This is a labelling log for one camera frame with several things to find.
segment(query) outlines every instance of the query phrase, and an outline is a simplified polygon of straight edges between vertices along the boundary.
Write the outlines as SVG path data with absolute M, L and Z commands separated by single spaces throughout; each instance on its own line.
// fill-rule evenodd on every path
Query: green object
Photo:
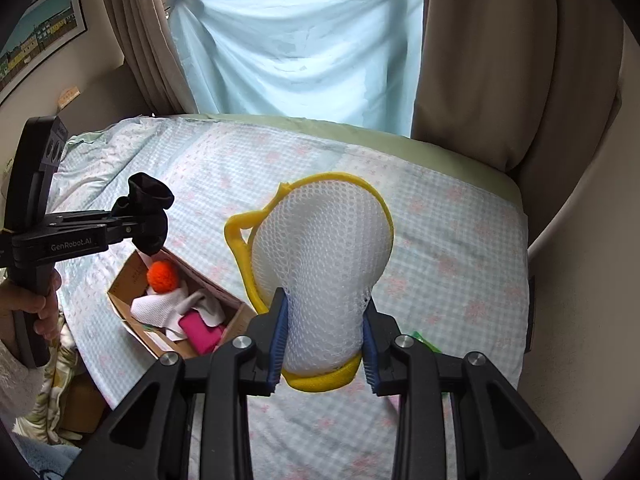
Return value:
M 311 119 L 299 119 L 260 115 L 227 114 L 191 114 L 183 115 L 191 119 L 213 119 L 237 121 L 247 124 L 261 124 L 298 132 L 321 139 L 338 140 L 347 144 L 357 144 L 387 155 L 393 155 L 412 164 L 452 176 L 462 182 L 489 191 L 508 200 L 522 210 L 522 198 L 516 183 L 501 171 L 468 158 L 459 153 L 450 152 L 435 144 L 420 142 L 385 132 L 367 130 L 349 124 L 330 123 Z
M 425 345 L 427 345 L 432 352 L 436 352 L 438 354 L 442 354 L 442 351 L 437 346 L 432 345 L 425 338 L 423 338 L 422 335 L 420 334 L 420 332 L 412 333 L 411 337 L 413 337 L 414 339 L 417 339 L 421 343 L 424 343 Z

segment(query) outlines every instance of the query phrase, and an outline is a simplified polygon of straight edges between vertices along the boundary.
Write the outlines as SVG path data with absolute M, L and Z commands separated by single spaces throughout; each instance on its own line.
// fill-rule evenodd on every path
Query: picture frame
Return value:
M 0 50 L 0 105 L 41 63 L 84 32 L 80 0 L 35 0 Z

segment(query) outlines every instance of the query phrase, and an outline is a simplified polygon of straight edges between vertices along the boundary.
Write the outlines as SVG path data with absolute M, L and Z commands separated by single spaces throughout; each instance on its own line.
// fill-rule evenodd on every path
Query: checkered bedsheet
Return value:
M 396 228 L 390 261 L 373 289 L 377 308 L 445 353 L 484 352 L 517 383 L 527 329 L 527 232 L 511 203 L 369 148 L 266 126 L 135 118 L 68 143 L 49 209 L 110 209 L 138 171 L 175 194 L 167 247 L 245 299 L 223 237 L 226 219 L 262 208 L 280 182 L 323 171 L 364 178 L 384 197 Z M 132 250 L 123 242 L 58 264 L 66 319 L 111 406 L 151 364 L 106 296 Z M 448 402 L 444 409 L 449 428 Z M 371 394 L 362 370 L 353 383 L 325 394 L 297 392 L 281 381 L 271 398 L 251 399 L 249 410 L 257 480 L 390 477 L 397 415 Z M 451 476 L 454 453 L 447 449 Z M 195 477 L 197 467 L 191 469 Z

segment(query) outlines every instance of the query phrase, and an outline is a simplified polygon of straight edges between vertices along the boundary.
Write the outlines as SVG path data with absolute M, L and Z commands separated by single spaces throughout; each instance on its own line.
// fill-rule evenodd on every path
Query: fuzzy white sleeve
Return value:
M 42 387 L 44 368 L 30 370 L 18 361 L 0 341 L 0 413 L 11 424 L 27 415 Z

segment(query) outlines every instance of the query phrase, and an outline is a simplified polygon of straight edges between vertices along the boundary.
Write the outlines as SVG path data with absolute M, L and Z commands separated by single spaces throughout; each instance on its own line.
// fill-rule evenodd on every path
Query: cardboard box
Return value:
M 74 433 L 93 433 L 106 407 L 89 374 L 76 375 L 66 391 L 60 428 Z
M 216 348 L 238 335 L 244 334 L 255 311 L 244 301 L 239 300 L 225 289 L 208 280 L 205 276 L 190 267 L 169 250 L 162 249 L 152 258 L 155 260 L 171 260 L 182 272 L 187 282 L 189 293 L 206 288 L 220 301 L 225 313 L 226 329 Z M 178 352 L 183 358 L 196 357 L 198 354 L 188 340 L 173 342 L 159 330 L 154 330 L 138 322 L 131 316 L 131 302 L 143 296 L 148 287 L 146 282 L 146 263 L 137 252 L 127 259 L 107 294 L 125 329 L 135 337 L 155 357 L 165 352 Z

